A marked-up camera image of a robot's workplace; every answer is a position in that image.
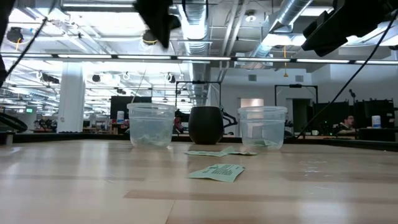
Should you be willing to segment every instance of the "clear plastic cup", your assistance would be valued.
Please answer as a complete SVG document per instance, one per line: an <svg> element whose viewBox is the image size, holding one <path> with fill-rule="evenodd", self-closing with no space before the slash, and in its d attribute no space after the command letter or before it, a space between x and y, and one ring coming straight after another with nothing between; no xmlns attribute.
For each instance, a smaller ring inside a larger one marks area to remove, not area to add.
<svg viewBox="0 0 398 224"><path fill-rule="evenodd" d="M133 146L166 147L172 141L175 106L130 103L130 140Z"/></svg>
<svg viewBox="0 0 398 224"><path fill-rule="evenodd" d="M278 150L284 143L287 108L252 106L238 109L242 142L245 147Z"/></svg>

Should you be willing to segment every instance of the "cable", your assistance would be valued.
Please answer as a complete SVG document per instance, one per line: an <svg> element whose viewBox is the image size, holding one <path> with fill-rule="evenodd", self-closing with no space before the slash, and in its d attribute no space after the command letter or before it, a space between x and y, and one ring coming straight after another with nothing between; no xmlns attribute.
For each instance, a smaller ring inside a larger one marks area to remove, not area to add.
<svg viewBox="0 0 398 224"><path fill-rule="evenodd" d="M332 101L330 101L324 108L322 108L321 111L319 111L316 115L314 115L314 117L304 126L304 128L301 130L300 134L298 134L298 136L296 136L296 139L298 139L304 132L305 130L308 128L308 126L313 122L313 120L318 117L320 114L322 114L322 112L324 112L326 110L326 108L328 108L332 103L334 103L337 98L341 95L341 93L346 89L346 87L351 83L351 81L353 81L353 79L357 76L357 74L360 73L360 71L365 67L365 65L372 59L373 55L376 53L377 49L379 48L381 42L384 40L384 38L386 37L388 31L390 30L390 28L392 27L392 24L394 23L394 21L397 19L398 16L398 10L396 10L395 14L393 15L390 23L387 26L386 31L384 31L383 35L380 37L379 42L376 44L376 46L374 47L372 53L369 55L368 59L366 59L366 61L360 66L360 68L358 69L358 71L356 71L354 73L354 75L346 82L346 84L342 87L342 89L337 93L337 95L334 97L334 99Z"/></svg>
<svg viewBox="0 0 398 224"><path fill-rule="evenodd" d="M55 5L57 3L57 0L53 0L52 4L50 6L49 9L49 15L50 13L55 9ZM37 30L37 32L34 34L33 38L30 40L30 42L27 44L26 48L24 49L24 51L22 51L22 53L20 54L20 56L18 57L18 59L14 62L14 64L11 66L11 68L8 70L8 72L6 73L6 77L5 79L12 73L12 71L14 71L14 69L17 67L17 65L19 64L19 62L21 62L21 60L24 58L25 54L29 51L30 47L32 46L32 44L34 43L35 39L37 36L39 36L39 34L41 33L44 25L47 23L47 21L49 20L49 18L46 16L43 19L42 24L40 25L39 29Z"/></svg>
<svg viewBox="0 0 398 224"><path fill-rule="evenodd" d="M150 51L150 55L152 55L152 53L153 53L153 51L154 51L154 47L155 47L155 46L153 45L153 46L152 46L152 49L151 49L151 51ZM142 74L141 81L139 82L139 85L138 85L138 88L137 88L136 93L135 93L134 96L132 97L131 103L133 103L134 100L136 99L136 96L137 96L137 93L138 93L138 91L139 91L139 89L140 89L140 87L141 87L142 81L144 81L145 74L147 73L147 69L148 69L148 65L145 66L144 74Z"/></svg>

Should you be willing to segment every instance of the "fluorescent light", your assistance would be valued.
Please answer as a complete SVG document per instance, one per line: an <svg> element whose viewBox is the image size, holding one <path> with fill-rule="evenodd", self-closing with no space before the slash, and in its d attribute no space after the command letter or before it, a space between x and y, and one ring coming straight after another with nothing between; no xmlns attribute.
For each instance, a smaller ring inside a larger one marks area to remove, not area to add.
<svg viewBox="0 0 398 224"><path fill-rule="evenodd" d="M349 60L328 60L328 59L297 59L302 63L348 63Z"/></svg>
<svg viewBox="0 0 398 224"><path fill-rule="evenodd" d="M112 58L111 55L58 55L60 58Z"/></svg>
<svg viewBox="0 0 398 224"><path fill-rule="evenodd" d="M50 54L25 54L26 58L52 57Z"/></svg>
<svg viewBox="0 0 398 224"><path fill-rule="evenodd" d="M179 60L220 60L220 61L229 61L230 57L196 57L196 56L178 56Z"/></svg>
<svg viewBox="0 0 398 224"><path fill-rule="evenodd" d="M290 62L289 58L237 58L236 60L242 62Z"/></svg>
<svg viewBox="0 0 398 224"><path fill-rule="evenodd" d="M2 57L19 57L20 53L1 53ZM50 54L25 54L25 58L41 58L41 57L52 57Z"/></svg>
<svg viewBox="0 0 398 224"><path fill-rule="evenodd" d="M10 108L10 109L25 109L26 108L26 106L10 106L10 105L4 105L3 107Z"/></svg>
<svg viewBox="0 0 398 224"><path fill-rule="evenodd" d="M364 60L357 60L355 61L355 64L360 64L362 65L365 63ZM368 65L398 65L398 61L387 61L387 60L370 60L368 61Z"/></svg>
<svg viewBox="0 0 398 224"><path fill-rule="evenodd" d="M152 60L170 60L170 56L158 56L158 55L119 55L120 59L152 59Z"/></svg>
<svg viewBox="0 0 398 224"><path fill-rule="evenodd" d="M95 89L95 90L115 90L115 87L106 87L106 86L86 86L86 89Z"/></svg>
<svg viewBox="0 0 398 224"><path fill-rule="evenodd" d="M64 4L63 7L130 7L130 4Z"/></svg>

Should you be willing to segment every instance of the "ceiling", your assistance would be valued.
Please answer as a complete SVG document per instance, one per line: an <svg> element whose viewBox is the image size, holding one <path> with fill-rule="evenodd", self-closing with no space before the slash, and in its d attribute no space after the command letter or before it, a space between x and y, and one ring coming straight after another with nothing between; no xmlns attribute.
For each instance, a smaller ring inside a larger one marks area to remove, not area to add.
<svg viewBox="0 0 398 224"><path fill-rule="evenodd" d="M318 15L325 10L331 9L332 0L315 0L304 10L303 14L295 21L292 33L271 34L267 41L271 43L270 54L273 57L300 57L318 58L313 52L304 52L300 45L305 40L302 31ZM93 7L95 4L110 3L115 7L106 9ZM223 44L226 40L226 31L229 22L236 24L239 20L238 12L235 18L230 18L234 0L210 0L208 24L208 44L209 55L221 56ZM252 52L261 42L261 27L266 16L277 12L280 7L280 0L272 1L249 1L246 12L253 10L256 20L248 22L243 16L242 23L238 26L236 37L231 34L227 38L228 43L232 43L231 55L248 54ZM21 52L29 39L32 38L36 29L40 26L44 16L47 16L49 2L36 0L34 7L15 8L9 18L9 29L11 27L21 27L25 41L19 45L5 39L1 46L1 52ZM30 53L41 54L115 54L115 55L186 55L187 44L192 40L187 40L187 32L195 33L195 29L177 29L172 31L170 47L164 50L159 44L148 46L143 43L142 35L146 30L138 13L132 12L129 7L131 1L105 0L105 1L77 1L64 0L64 7L54 10L50 15L50 22L46 24L39 37L30 48ZM350 37L349 43L340 49L327 55L325 58L333 59L365 59L373 45L377 42L382 27L368 34L363 38ZM398 44L398 26L394 26L386 37L374 59L383 59L390 56L388 45ZM13 58L5 58L7 68L13 63ZM114 87L125 90L127 95L153 96L155 101L174 104L175 84L169 83L167 75L174 75L176 80L192 80L192 64L183 63L143 63L143 62L103 62L97 61L85 63L85 73L87 75L86 90L86 116L90 113L109 114L110 96L121 95L116 92ZM51 88L46 88L48 83L40 80L41 74L45 73L62 81L63 62L59 60L23 60L15 69L15 72L7 80L4 90L2 90L3 105L8 107L24 107L28 105L38 105L39 112L52 114L57 112L60 85L51 84ZM211 63L212 78L219 74L219 63ZM285 63L273 63L266 67L266 73L285 68ZM302 71L311 73L318 69L318 65L306 63L289 64L288 70ZM227 83L245 82L239 78L240 68L230 65L226 73ZM101 82L94 82L93 75L100 75ZM287 82L282 79L273 78L275 83ZM261 78L256 85L266 85L261 82ZM190 99L191 91L183 91L178 97L178 107L186 112L190 111L194 100Z"/></svg>

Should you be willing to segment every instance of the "wooden table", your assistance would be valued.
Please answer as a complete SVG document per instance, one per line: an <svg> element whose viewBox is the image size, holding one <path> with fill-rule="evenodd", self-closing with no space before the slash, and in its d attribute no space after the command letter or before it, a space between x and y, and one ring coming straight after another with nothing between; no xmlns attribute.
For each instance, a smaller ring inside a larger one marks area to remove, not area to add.
<svg viewBox="0 0 398 224"><path fill-rule="evenodd" d="M398 223L396 153L284 145L252 157L184 154L229 145L131 150L129 141L81 140L2 147L1 223ZM186 178L218 163L246 170L234 183Z"/></svg>

